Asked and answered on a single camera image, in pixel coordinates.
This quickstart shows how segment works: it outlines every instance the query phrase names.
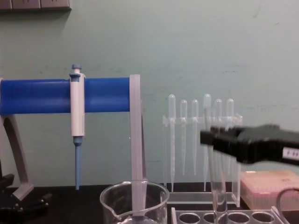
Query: black countertop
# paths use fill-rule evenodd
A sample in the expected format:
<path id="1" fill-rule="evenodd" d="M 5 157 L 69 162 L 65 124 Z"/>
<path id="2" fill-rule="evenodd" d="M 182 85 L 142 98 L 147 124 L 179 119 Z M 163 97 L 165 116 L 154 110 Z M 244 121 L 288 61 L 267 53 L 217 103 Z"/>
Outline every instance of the black countertop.
<path id="1" fill-rule="evenodd" d="M 177 185 L 177 191 L 182 191 L 183 185 Z M 185 191 L 194 191 L 192 184 Z M 45 187 L 34 188 L 33 191 L 26 197 L 23 204 L 36 203 L 40 198 L 51 193 L 52 199 L 49 206 L 48 214 L 44 217 L 35 220 L 27 221 L 26 224 L 100 224 L 103 223 L 103 211 L 100 204 L 100 194 L 108 187 L 108 185 L 99 186 L 81 186 L 79 191 L 74 187 Z M 171 207 L 176 210 L 213 210 L 211 204 L 180 204 L 168 205 L 168 220 L 170 221 Z M 247 210 L 248 207 L 242 203 L 240 208 L 234 205 L 228 205 L 229 210 Z M 299 220 L 294 218 L 292 224 L 299 223 Z"/>

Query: light green wall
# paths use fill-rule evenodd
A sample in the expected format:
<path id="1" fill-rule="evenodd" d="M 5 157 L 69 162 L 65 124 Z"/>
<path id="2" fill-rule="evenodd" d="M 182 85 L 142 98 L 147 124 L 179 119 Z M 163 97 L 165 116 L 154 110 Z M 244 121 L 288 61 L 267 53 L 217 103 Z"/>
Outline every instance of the light green wall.
<path id="1" fill-rule="evenodd" d="M 244 124 L 299 124 L 297 0 L 73 0 L 70 13 L 0 17 L 0 75 L 68 78 L 141 74 L 148 177 L 162 181 L 167 97 L 235 100 Z M 18 115 L 37 186 L 74 184 L 70 117 Z M 4 140 L 4 172 L 14 172 Z M 130 178 L 129 114 L 88 114 L 82 183 Z M 202 181 L 190 176 L 190 181 Z"/>

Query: white pipette stand frame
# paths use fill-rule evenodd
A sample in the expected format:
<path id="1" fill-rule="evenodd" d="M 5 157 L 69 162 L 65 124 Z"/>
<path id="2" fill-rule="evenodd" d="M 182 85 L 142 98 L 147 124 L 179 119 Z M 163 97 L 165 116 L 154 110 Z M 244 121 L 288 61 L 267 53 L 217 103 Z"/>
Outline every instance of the white pipette stand frame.
<path id="1" fill-rule="evenodd" d="M 185 100 L 183 104 L 180 104 L 179 102 L 176 102 L 177 105 L 184 105 L 184 107 L 186 105 L 188 105 L 188 113 L 190 115 L 190 117 L 185 117 L 186 112 L 183 113 L 183 117 L 172 117 L 172 118 L 168 118 L 165 115 L 163 116 L 163 175 L 164 175 L 164 186 L 166 186 L 167 183 L 171 182 L 171 170 L 172 170 L 172 175 L 174 177 L 172 177 L 174 179 L 174 185 L 176 182 L 176 178 L 175 176 L 179 176 L 179 175 L 194 175 L 194 179 L 195 181 L 193 182 L 199 182 L 196 180 L 196 174 L 194 174 L 194 172 L 190 172 L 190 168 L 189 168 L 189 173 L 188 169 L 186 169 L 186 167 L 182 167 L 182 165 L 188 165 L 191 166 L 192 165 L 192 171 L 197 171 L 196 173 L 200 174 L 201 172 L 204 172 L 205 178 L 206 178 L 206 174 L 208 174 L 208 170 L 207 170 L 207 164 L 201 164 L 199 163 L 199 158 L 200 157 L 204 157 L 203 161 L 208 161 L 207 154 L 204 153 L 204 146 L 200 146 L 200 140 L 199 140 L 199 134 L 200 131 L 205 129 L 205 119 L 204 117 L 194 117 L 194 111 L 196 111 L 195 108 L 192 108 L 193 113 L 191 112 L 191 105 L 192 103 L 187 103 L 185 102 Z M 231 109 L 227 110 L 227 113 L 234 113 L 234 109 L 233 109 L 233 100 L 229 99 L 227 106 L 232 106 Z M 233 114 L 233 116 L 231 116 L 231 114 L 227 114 L 226 117 L 221 117 L 221 126 L 224 127 L 228 127 L 228 126 L 240 126 L 242 125 L 242 121 L 243 118 L 241 115 L 239 114 Z M 194 123 L 197 122 L 197 128 L 194 128 Z M 172 127 L 172 129 L 175 129 L 175 136 L 177 137 L 175 140 L 173 139 L 173 136 L 171 137 L 170 134 L 170 128 L 171 128 L 171 124 L 173 125 L 174 123 L 174 127 Z M 192 130 L 191 132 L 187 131 L 187 132 L 182 132 L 183 128 L 185 128 L 184 126 L 187 126 L 187 129 L 189 127 L 189 130 Z M 197 147 L 196 147 L 196 152 L 197 152 L 197 158 L 194 158 L 194 155 L 196 155 L 196 153 L 194 153 L 194 135 L 197 136 L 198 140 L 195 141 L 197 142 Z M 183 147 L 182 145 L 182 141 L 185 140 L 186 145 L 185 147 Z M 192 158 L 194 159 L 192 162 L 190 163 L 185 163 L 185 156 L 188 154 L 192 154 Z M 241 165 L 238 164 L 234 158 L 229 158 L 228 156 L 224 155 L 224 157 L 227 157 L 228 159 L 228 164 L 229 167 L 228 169 L 225 170 L 226 174 L 230 175 L 230 178 L 227 177 L 226 175 L 226 181 L 227 182 L 232 182 L 232 192 L 227 192 L 227 203 L 228 204 L 235 204 L 237 207 L 240 206 L 240 184 L 241 184 Z M 182 165 L 180 164 L 174 165 L 174 161 L 178 162 L 178 161 L 182 161 Z M 175 192 L 172 191 L 173 186 L 171 186 L 171 193 L 170 193 L 170 198 L 168 200 L 168 204 L 180 204 L 180 203 L 188 203 L 188 204 L 207 204 L 207 203 L 212 203 L 212 194 L 211 192 Z"/>

